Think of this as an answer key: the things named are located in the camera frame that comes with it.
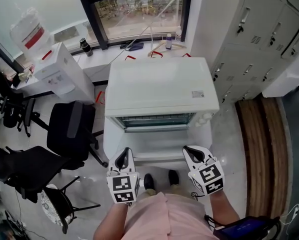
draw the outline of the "black shoe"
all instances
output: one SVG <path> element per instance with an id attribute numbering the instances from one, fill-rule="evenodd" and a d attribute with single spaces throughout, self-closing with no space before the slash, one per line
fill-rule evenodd
<path id="1" fill-rule="evenodd" d="M 148 189 L 155 190 L 153 177 L 149 173 L 145 174 L 144 188 L 145 188 L 145 190 L 148 190 Z"/>
<path id="2" fill-rule="evenodd" d="M 180 183 L 180 178 L 178 173 L 175 170 L 169 170 L 168 172 L 168 179 L 169 179 L 169 184 L 176 185 Z"/>

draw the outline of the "red label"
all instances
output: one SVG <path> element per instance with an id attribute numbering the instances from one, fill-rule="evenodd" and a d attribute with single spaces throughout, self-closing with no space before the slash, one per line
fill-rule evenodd
<path id="1" fill-rule="evenodd" d="M 27 49 L 31 48 L 44 34 L 44 28 L 40 27 L 39 30 L 32 36 L 32 38 L 25 44 Z"/>

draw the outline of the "oven glass window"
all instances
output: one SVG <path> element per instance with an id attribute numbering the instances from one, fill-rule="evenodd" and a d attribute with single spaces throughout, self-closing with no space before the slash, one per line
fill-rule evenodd
<path id="1" fill-rule="evenodd" d="M 188 124 L 195 113 L 122 116 L 117 119 L 127 127 L 171 126 Z"/>

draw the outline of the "beige pants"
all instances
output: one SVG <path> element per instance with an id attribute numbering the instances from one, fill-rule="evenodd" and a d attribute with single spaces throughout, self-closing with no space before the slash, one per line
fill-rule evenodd
<path id="1" fill-rule="evenodd" d="M 175 184 L 170 186 L 170 188 L 166 191 L 162 191 L 164 194 L 174 194 L 174 195 L 179 195 L 182 197 L 186 197 L 186 198 L 190 198 L 190 199 L 195 199 L 194 197 L 192 197 L 190 195 L 190 193 L 188 193 L 185 189 L 183 189 L 180 185 Z M 151 196 L 155 196 L 157 193 L 154 189 L 146 189 L 144 193 L 140 194 L 137 197 L 137 201 L 140 201 L 142 199 L 151 197 Z"/>

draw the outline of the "white toaster oven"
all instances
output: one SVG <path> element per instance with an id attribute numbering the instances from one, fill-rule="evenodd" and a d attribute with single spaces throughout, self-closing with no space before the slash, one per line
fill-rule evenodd
<path id="1" fill-rule="evenodd" d="M 105 116 L 126 133 L 187 130 L 219 110 L 204 58 L 174 57 L 112 63 Z"/>

